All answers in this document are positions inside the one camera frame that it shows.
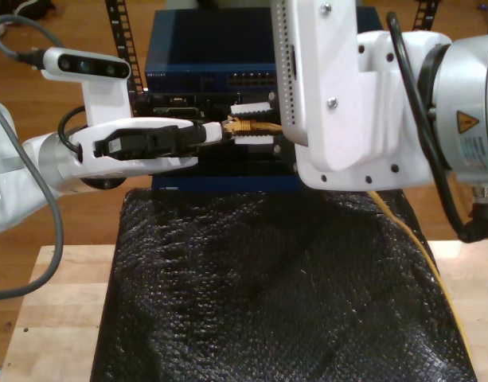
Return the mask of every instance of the camera lens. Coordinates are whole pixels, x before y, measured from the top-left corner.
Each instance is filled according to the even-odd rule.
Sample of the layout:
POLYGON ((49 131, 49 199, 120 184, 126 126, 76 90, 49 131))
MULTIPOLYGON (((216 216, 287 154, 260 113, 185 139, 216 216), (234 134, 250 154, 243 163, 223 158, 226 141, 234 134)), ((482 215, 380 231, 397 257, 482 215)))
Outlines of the camera lens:
POLYGON ((84 73, 88 73, 92 70, 92 66, 90 65, 89 62, 81 61, 79 63, 79 69, 84 73))
POLYGON ((66 58, 61 59, 60 66, 64 70, 69 70, 70 69, 70 61, 67 60, 66 58))

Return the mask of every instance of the screw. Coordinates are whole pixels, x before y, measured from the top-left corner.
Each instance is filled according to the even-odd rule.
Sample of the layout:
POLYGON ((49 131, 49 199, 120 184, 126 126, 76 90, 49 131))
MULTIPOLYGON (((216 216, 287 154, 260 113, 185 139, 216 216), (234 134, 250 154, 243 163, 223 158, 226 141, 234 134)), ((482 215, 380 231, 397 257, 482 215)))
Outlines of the screw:
POLYGON ((332 7, 326 2, 320 7, 320 12, 322 13, 322 16, 328 16, 328 14, 332 12, 332 7))
POLYGON ((338 99, 335 97, 329 98, 326 105, 329 107, 329 109, 335 109, 338 106, 338 99))

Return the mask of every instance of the black cable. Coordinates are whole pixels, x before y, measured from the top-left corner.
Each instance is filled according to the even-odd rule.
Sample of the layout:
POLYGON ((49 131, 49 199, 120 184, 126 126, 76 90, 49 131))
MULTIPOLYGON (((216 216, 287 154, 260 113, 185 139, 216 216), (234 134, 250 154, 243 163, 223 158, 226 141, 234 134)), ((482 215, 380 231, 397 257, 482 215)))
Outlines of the black cable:
POLYGON ((80 147, 74 145, 72 142, 68 140, 67 135, 65 134, 65 128, 67 126, 68 121, 74 116, 78 115, 79 113, 82 113, 85 111, 84 106, 79 106, 76 107, 75 109, 71 110, 69 113, 63 116, 63 118, 60 121, 60 124, 58 125, 58 138, 60 139, 61 143, 65 145, 69 150, 73 151, 77 155, 80 154, 80 147))
POLYGON ((3 300, 5 298, 21 297, 25 294, 31 293, 38 288, 44 286, 53 277, 53 275, 56 273, 56 270, 58 269, 58 266, 60 265, 61 256, 63 255, 63 223, 61 221, 60 209, 58 207, 58 204, 56 203, 56 199, 53 196, 53 193, 51 193, 49 186, 45 182, 44 178, 41 176, 40 172, 37 170, 37 167, 35 167, 32 160, 29 158, 24 148, 21 146, 21 143, 19 143, 17 135, 14 133, 14 130, 9 125, 5 116, 1 112, 0 123, 3 130, 8 135, 12 146, 14 146, 15 150, 19 154, 19 157, 21 157, 21 160, 30 171, 40 190, 43 192, 44 197, 47 200, 49 207, 51 208, 51 212, 53 213, 55 232, 53 258, 51 259, 51 263, 45 270, 44 274, 38 279, 29 283, 28 285, 20 286, 19 288, 15 289, 0 290, 0 300, 3 300))
POLYGON ((461 221, 455 207, 451 189, 449 187, 449 183, 447 182, 447 175, 445 174, 443 159, 439 156, 439 152, 435 144, 435 136, 431 131, 429 119, 427 118, 427 112, 423 107, 423 102, 416 86, 412 66, 410 65, 410 60, 408 59, 403 36, 401 34, 400 25, 394 12, 389 12, 387 14, 387 25, 391 34, 394 50, 396 51, 397 62, 401 70, 401 75, 403 76, 408 101, 410 102, 413 117, 416 121, 420 145, 427 161, 429 162, 429 166, 431 167, 436 189, 442 202, 443 211, 445 212, 449 223, 461 241, 467 243, 476 241, 476 238, 471 237, 469 232, 466 230, 465 224, 461 221))

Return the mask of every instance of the gray cable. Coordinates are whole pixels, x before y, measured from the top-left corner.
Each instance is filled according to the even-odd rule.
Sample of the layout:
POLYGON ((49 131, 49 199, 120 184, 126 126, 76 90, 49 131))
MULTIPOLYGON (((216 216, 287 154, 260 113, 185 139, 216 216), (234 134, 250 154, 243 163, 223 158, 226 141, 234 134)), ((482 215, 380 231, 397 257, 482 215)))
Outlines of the gray cable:
POLYGON ((49 207, 51 208, 51 212, 53 213, 55 234, 53 258, 51 259, 51 263, 45 270, 44 274, 26 286, 21 286, 15 289, 0 290, 0 300, 3 300, 5 298, 20 297, 24 296, 25 294, 31 293, 38 288, 44 286, 53 277, 54 273, 58 269, 58 266, 60 265, 61 256, 63 255, 63 223, 61 222, 60 209, 58 208, 58 204, 56 203, 56 199, 54 198, 53 193, 51 193, 49 186, 45 182, 44 178, 41 176, 37 167, 35 167, 32 160, 29 158, 24 148, 21 146, 17 135, 14 133, 14 130, 6 121, 5 116, 1 112, 0 123, 3 127, 3 130, 5 130, 6 134, 8 135, 10 142, 14 146, 15 150, 18 152, 19 157, 21 157, 25 166, 30 171, 33 179, 38 184, 38 187, 44 193, 44 197, 47 200, 49 207))
MULTIPOLYGON (((61 43, 60 40, 58 40, 58 37, 54 36, 50 31, 48 31, 46 28, 44 28, 42 25, 37 23, 36 21, 33 21, 29 18, 24 18, 22 16, 17 16, 16 14, 3 14, 0 16, 0 25, 4 22, 11 22, 14 24, 24 24, 24 25, 29 25, 38 30, 40 33, 42 33, 44 36, 46 36, 55 46, 59 48, 64 48, 64 45, 61 43)), ((0 39, 0 50, 5 53, 6 56, 17 60, 19 56, 19 52, 16 52, 15 50, 8 49, 4 44, 2 43, 0 39)))

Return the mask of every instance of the wooden table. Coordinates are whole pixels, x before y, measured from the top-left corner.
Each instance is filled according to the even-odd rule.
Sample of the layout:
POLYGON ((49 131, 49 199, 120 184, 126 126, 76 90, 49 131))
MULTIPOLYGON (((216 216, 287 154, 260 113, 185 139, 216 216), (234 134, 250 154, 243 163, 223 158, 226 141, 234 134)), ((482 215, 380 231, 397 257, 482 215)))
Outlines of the wooden table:
MULTIPOLYGON (((430 242, 470 339, 479 382, 488 381, 488 241, 430 242)), ((53 279, 25 297, 1 382, 88 382, 114 252, 112 245, 66 246, 53 279)), ((53 253, 43 247, 32 279, 53 253)))

